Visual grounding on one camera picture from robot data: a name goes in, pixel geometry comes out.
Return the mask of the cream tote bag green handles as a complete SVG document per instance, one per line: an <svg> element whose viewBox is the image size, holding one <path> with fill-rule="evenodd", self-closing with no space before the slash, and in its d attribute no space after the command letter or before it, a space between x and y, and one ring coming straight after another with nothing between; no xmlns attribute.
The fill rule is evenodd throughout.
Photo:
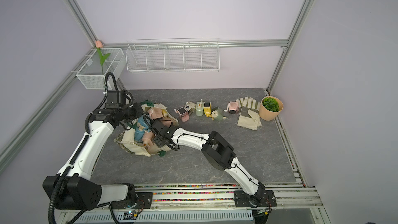
<svg viewBox="0 0 398 224"><path fill-rule="evenodd" d="M151 120L159 119L166 126L171 124L179 126L179 121L168 112L167 107L163 104L145 100L141 102L141 107L144 111L144 114ZM144 134L140 142L134 141L134 122L135 120L129 125L129 130L123 131L114 139L114 142L118 144L121 149L130 154L142 155L146 157L151 157L154 155L164 156L167 151L171 150L167 146L159 148L153 142L155 134L150 130L150 128L149 131Z"/></svg>

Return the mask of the beige pencil sharpener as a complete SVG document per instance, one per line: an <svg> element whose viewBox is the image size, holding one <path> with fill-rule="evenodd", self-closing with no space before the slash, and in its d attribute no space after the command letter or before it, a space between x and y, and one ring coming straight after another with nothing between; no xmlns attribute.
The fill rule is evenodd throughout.
<svg viewBox="0 0 398 224"><path fill-rule="evenodd" d="M195 112L196 104L194 102L188 101L185 105L185 109L188 111L189 115L192 115Z"/></svg>

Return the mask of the yellow pencil sharpener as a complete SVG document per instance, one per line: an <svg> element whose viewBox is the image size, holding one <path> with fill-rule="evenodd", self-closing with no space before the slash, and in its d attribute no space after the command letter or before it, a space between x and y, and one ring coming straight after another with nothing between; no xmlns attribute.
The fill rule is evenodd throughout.
<svg viewBox="0 0 398 224"><path fill-rule="evenodd" d="M211 116L211 102L204 102L203 103L203 110L206 117Z"/></svg>

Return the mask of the olive green pencil sharpener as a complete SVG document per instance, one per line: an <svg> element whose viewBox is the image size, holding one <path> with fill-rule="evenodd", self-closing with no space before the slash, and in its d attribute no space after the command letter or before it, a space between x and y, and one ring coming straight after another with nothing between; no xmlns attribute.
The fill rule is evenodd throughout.
<svg viewBox="0 0 398 224"><path fill-rule="evenodd" d="M211 118L215 121L222 121L226 119L226 116L223 115L223 111L221 111L218 107L211 109Z"/></svg>

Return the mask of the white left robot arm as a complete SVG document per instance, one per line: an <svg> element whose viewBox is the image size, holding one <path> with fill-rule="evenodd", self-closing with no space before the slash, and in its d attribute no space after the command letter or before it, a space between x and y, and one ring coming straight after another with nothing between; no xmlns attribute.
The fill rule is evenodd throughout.
<svg viewBox="0 0 398 224"><path fill-rule="evenodd" d="M132 121L142 115L141 106L133 103L125 108L98 109L88 116L84 136L68 162L57 175L47 176L43 182L50 209L90 211L119 201L136 205L137 195L132 184L98 185L91 181L91 176L114 129L121 122Z"/></svg>

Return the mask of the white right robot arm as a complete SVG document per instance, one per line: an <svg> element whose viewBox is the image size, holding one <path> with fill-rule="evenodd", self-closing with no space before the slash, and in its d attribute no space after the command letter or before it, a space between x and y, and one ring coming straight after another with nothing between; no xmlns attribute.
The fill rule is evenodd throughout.
<svg viewBox="0 0 398 224"><path fill-rule="evenodd" d="M150 120L149 129L155 134L154 142L161 148L167 146L179 151L187 146L202 152L203 156L215 169L227 172L241 186L243 192L255 204L269 199L269 194L262 182L253 177L240 163L233 146L218 132L201 134L183 128L164 125L160 120Z"/></svg>

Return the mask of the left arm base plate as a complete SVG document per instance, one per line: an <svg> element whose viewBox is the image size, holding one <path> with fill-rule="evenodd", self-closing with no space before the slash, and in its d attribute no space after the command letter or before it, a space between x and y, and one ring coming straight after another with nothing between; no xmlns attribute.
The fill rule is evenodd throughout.
<svg viewBox="0 0 398 224"><path fill-rule="evenodd" d="M125 200L112 202L111 206L113 209L150 209L152 198L152 192L139 191L133 199L127 197Z"/></svg>

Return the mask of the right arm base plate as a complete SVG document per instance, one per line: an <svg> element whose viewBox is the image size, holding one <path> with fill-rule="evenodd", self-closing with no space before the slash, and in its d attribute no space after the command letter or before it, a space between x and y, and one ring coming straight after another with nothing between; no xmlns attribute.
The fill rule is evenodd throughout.
<svg viewBox="0 0 398 224"><path fill-rule="evenodd" d="M234 191L234 202L236 207L276 207L276 197L272 190L260 190L258 195L249 195L243 190Z"/></svg>

